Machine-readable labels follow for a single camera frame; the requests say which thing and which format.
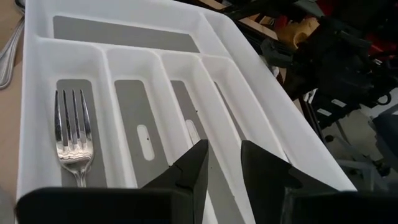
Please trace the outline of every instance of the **fork tines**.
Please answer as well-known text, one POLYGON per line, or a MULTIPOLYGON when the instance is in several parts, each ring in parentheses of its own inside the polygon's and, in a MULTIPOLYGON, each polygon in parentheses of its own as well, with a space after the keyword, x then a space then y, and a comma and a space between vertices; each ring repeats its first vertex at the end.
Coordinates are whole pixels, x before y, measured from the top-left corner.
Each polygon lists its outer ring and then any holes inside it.
POLYGON ((76 147, 83 147, 86 144, 91 144, 91 126, 90 126, 90 118, 88 116, 88 110, 86 105, 85 96, 83 91, 80 90, 80 99, 81 99, 81 108, 83 111, 83 126, 79 125, 79 115, 78 115, 78 105, 76 102, 76 94, 75 91, 72 90, 72 102, 73 102, 73 110, 72 110, 72 118, 69 115, 69 109, 67 106, 67 93, 65 90, 62 91, 62 100, 58 97, 58 90, 55 92, 55 140, 57 142, 57 149, 74 149, 76 147), (67 144, 65 145, 63 142, 63 134, 62 134, 62 119, 60 112, 60 101, 63 101, 63 106, 65 108, 65 120, 66 120, 66 128, 67 128, 67 144), (75 123, 75 130, 72 132, 71 120, 75 123))

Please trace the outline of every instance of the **cutlery tray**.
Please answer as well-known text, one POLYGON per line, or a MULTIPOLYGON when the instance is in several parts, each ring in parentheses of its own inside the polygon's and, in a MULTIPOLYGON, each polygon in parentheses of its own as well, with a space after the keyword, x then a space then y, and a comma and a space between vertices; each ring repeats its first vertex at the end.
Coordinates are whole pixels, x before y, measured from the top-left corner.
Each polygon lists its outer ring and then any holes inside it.
POLYGON ((55 90, 83 90, 95 158, 88 187, 139 188, 209 139, 204 223, 254 223, 248 139, 339 190, 354 190, 227 17, 156 0, 28 1, 17 197, 75 186, 55 152, 55 90))

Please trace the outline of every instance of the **fork handle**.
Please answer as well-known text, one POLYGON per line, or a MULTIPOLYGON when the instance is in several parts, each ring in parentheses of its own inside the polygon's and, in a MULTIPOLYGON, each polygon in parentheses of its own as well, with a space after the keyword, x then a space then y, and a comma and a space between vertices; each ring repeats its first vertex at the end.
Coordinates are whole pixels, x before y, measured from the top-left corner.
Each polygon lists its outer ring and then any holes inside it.
POLYGON ((74 173, 77 187, 86 187, 86 172, 76 172, 74 173))

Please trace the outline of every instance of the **table surface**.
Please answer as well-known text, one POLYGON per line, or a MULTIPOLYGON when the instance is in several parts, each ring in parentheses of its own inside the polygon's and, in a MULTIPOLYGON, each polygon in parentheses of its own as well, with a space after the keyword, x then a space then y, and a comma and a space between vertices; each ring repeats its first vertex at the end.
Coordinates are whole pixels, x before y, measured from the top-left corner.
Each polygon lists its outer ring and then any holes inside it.
MULTIPOLYGON (((0 49, 10 38, 21 14, 13 0, 0 0, 0 49)), ((19 120, 21 118, 22 38, 11 85, 0 91, 0 187, 16 197, 19 120)))

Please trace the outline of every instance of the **silver fork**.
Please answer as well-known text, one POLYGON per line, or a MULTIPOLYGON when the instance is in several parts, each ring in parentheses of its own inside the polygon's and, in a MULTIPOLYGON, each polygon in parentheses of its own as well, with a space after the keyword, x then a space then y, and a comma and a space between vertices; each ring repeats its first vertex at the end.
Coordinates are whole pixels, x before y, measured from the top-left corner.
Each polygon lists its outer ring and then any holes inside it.
POLYGON ((80 130, 78 109, 76 105, 75 91, 72 90, 73 98, 73 117, 75 122, 75 132, 72 133, 70 126, 70 117, 67 107, 67 96, 63 90, 63 103, 65 105, 65 117, 67 122, 67 137, 66 145, 63 143, 62 122, 60 113, 60 104, 58 100, 58 91, 55 92, 55 140, 57 145, 58 159, 61 166, 67 171, 71 172, 77 181, 78 187, 86 187, 86 173, 90 168, 94 159, 93 141, 91 137, 90 119, 86 106, 85 96, 80 90, 81 105, 83 108, 83 128, 80 130))

